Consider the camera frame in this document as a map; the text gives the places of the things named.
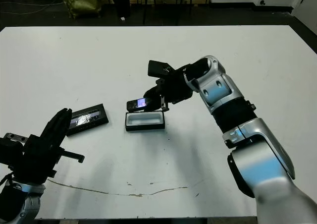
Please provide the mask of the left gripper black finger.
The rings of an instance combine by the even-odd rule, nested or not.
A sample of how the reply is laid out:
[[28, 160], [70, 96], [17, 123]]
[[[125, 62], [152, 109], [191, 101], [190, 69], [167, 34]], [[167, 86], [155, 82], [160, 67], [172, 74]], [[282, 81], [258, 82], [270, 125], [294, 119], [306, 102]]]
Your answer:
[[72, 109], [62, 109], [54, 117], [51, 131], [53, 147], [59, 147], [64, 140], [72, 117]]
[[58, 111], [41, 134], [45, 145], [60, 145], [67, 134], [67, 108]]

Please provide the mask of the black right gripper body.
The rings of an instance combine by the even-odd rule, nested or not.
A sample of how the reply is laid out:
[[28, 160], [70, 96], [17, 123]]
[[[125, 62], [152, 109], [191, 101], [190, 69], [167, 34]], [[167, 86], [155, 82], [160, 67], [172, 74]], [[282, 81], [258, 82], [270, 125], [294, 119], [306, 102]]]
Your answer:
[[193, 90], [187, 85], [184, 71], [175, 71], [166, 78], [156, 81], [157, 92], [161, 99], [161, 108], [164, 112], [168, 111], [168, 104], [176, 104], [192, 97]]

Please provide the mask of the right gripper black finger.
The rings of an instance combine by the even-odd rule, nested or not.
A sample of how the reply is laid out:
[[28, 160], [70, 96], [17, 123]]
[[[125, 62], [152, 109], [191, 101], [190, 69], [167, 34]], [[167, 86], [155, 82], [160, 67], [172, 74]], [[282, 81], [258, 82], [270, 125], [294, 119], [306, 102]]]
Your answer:
[[144, 98], [160, 98], [161, 97], [161, 91], [160, 86], [156, 85], [145, 92], [143, 95]]
[[156, 111], [161, 108], [161, 98], [146, 98], [146, 111]]

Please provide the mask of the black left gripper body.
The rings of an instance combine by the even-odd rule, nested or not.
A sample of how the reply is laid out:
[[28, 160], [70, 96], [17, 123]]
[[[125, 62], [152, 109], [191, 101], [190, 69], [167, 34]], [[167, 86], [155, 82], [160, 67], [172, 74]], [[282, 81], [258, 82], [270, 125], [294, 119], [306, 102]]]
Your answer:
[[84, 156], [66, 151], [62, 147], [45, 145], [41, 138], [31, 134], [29, 137], [14, 133], [4, 136], [4, 164], [13, 172], [19, 182], [43, 184], [48, 177], [54, 177], [54, 166], [60, 158], [68, 157], [84, 161]]

